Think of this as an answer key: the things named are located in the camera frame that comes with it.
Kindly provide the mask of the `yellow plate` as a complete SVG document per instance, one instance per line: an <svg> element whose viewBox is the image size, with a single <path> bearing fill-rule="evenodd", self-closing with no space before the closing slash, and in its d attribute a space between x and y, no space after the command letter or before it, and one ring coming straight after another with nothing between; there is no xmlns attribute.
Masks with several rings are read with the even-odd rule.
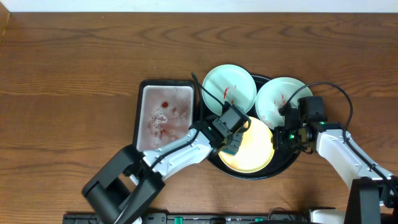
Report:
<svg viewBox="0 0 398 224"><path fill-rule="evenodd" d="M271 143L272 132L261 120L250 116L251 126L243 133L235 155L221 151L220 159L230 169L248 174L260 171L270 163L275 150Z"/></svg>

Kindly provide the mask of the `mint green plate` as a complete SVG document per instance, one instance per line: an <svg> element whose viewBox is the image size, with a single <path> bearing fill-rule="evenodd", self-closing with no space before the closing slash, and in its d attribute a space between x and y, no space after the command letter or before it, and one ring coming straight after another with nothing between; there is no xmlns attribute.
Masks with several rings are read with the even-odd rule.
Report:
<svg viewBox="0 0 398 224"><path fill-rule="evenodd" d="M278 112L293 93L305 84L298 79L280 77L268 81L257 93L255 108L259 119L270 129L284 125L284 117Z"/></svg>
<svg viewBox="0 0 398 224"><path fill-rule="evenodd" d="M224 64L213 68L202 86L220 102L234 104L245 113L250 111L256 100L257 88L253 77L237 65Z"/></svg>

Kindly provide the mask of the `green and yellow sponge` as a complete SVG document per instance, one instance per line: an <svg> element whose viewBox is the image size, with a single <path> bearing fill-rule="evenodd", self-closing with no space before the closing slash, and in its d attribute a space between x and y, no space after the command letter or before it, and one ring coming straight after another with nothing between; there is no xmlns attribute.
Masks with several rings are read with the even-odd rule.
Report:
<svg viewBox="0 0 398 224"><path fill-rule="evenodd" d="M236 155L239 151L240 145L243 140L243 133L233 134L229 138L228 145L222 150L222 152L230 154L232 156Z"/></svg>

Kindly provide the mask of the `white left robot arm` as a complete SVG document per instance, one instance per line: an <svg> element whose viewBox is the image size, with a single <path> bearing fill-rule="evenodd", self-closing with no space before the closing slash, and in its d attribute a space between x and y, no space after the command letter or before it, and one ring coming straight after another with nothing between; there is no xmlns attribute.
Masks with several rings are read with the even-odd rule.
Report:
<svg viewBox="0 0 398 224"><path fill-rule="evenodd" d="M134 223L165 186L165 179L227 146L234 133L223 124L193 124L184 137L154 150L123 147L81 193L102 223Z"/></svg>

